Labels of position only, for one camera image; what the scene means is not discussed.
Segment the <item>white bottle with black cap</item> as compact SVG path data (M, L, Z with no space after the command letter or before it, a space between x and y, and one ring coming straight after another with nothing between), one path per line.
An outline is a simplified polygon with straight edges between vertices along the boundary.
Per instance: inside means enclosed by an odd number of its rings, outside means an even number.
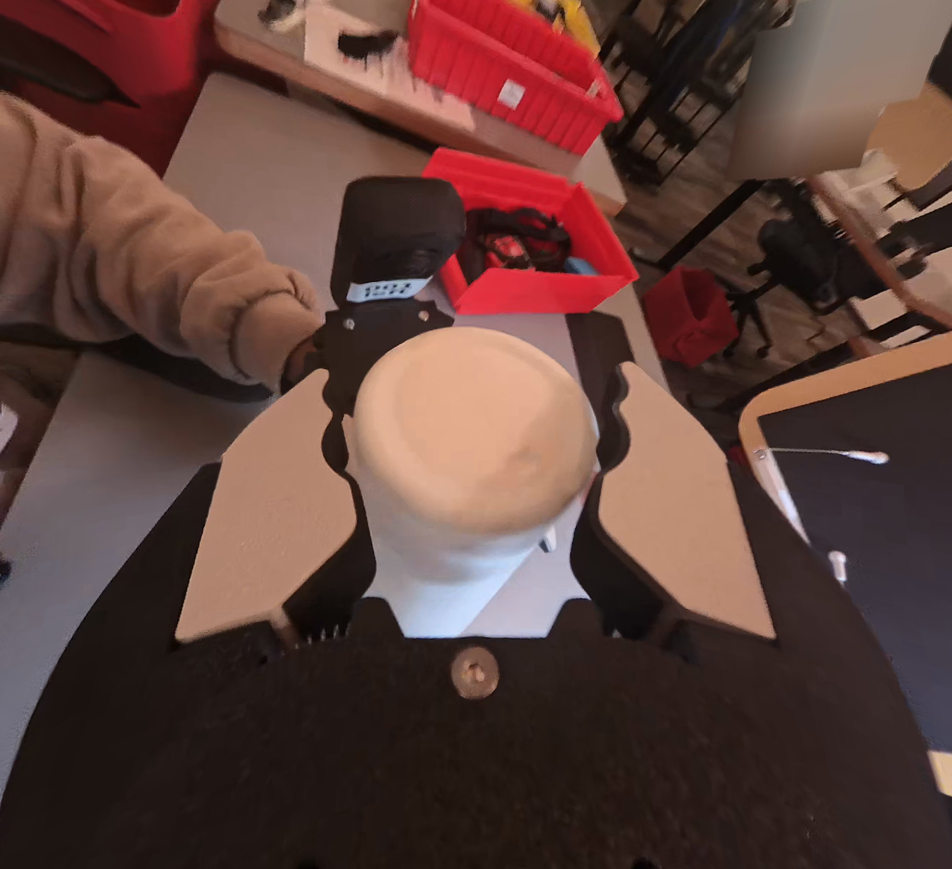
M529 343L440 328L383 355L348 432L376 560L406 637L460 637L592 480L589 399Z

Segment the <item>beige board panel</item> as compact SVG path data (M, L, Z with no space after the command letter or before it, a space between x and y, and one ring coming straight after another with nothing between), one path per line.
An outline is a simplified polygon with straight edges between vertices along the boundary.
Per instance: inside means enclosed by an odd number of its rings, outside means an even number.
M917 189L951 162L951 99L926 81L916 99L884 109L866 144L896 170L898 184Z

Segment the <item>red bin with white label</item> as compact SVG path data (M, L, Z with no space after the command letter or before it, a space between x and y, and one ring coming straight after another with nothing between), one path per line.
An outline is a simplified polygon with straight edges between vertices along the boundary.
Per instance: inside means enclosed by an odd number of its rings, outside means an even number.
M601 62L509 0L412 0L412 74L485 114L583 155L624 115Z

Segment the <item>person's left forearm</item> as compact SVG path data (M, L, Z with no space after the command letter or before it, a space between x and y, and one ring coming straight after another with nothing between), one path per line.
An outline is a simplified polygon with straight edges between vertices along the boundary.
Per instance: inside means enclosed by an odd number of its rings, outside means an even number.
M298 271L224 231L137 156L2 93L4 328L84 345L139 336L272 394L322 326Z

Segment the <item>black office chair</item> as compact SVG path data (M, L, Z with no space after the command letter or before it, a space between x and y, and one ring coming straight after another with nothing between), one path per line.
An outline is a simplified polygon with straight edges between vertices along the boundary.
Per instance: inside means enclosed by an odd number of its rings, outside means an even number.
M857 246L825 224L772 219L760 229L758 245L763 256L747 273L763 274L767 280L753 290L735 294L730 309L739 335L747 323L759 333L762 342L756 356L761 360L774 347L759 306L770 291L786 290L801 302L817 326L808 339L813 342L827 333L825 317L851 300L867 300L887 289Z

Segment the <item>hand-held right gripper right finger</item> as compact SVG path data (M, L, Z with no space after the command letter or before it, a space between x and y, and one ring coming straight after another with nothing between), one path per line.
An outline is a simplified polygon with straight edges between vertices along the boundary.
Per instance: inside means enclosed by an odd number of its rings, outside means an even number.
M660 640L695 623L775 640L720 447L635 363L617 367L606 411L569 556L603 629Z

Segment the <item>dark red storage bin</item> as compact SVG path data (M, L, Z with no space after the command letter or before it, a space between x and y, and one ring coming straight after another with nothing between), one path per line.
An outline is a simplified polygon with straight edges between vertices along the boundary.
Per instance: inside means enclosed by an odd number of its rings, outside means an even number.
M660 358L697 368L740 339L727 295L710 270L678 266L642 298Z

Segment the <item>black board with wooden rim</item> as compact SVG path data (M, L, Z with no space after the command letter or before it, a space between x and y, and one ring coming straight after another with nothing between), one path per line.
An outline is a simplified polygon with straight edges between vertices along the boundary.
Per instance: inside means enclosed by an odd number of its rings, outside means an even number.
M739 427L756 447L881 450L877 466L775 455L808 544L892 661L937 768L951 750L951 338L770 388ZM768 492L764 472L758 477Z

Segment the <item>red open-front bin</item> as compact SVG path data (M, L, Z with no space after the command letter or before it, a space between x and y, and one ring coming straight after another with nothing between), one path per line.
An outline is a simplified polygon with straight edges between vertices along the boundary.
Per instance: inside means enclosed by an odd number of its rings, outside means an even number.
M422 171L452 185L467 210L538 209L570 238L569 256L595 269L586 275L489 268L468 282L456 255L440 270L460 315L589 313L639 277L631 259L581 183L530 167L439 148Z

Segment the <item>person's left hand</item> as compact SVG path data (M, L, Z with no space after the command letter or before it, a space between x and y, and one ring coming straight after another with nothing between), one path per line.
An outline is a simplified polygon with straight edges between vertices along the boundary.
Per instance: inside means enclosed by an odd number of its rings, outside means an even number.
M318 369L327 367L323 346L314 333L290 353L281 375L279 392L285 395Z

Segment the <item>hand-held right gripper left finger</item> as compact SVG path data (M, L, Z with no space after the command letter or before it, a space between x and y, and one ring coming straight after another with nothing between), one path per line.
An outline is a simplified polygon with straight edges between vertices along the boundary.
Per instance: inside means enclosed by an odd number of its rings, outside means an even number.
M376 562L328 380L316 369L223 454L179 643L258 623L289 644L347 634Z

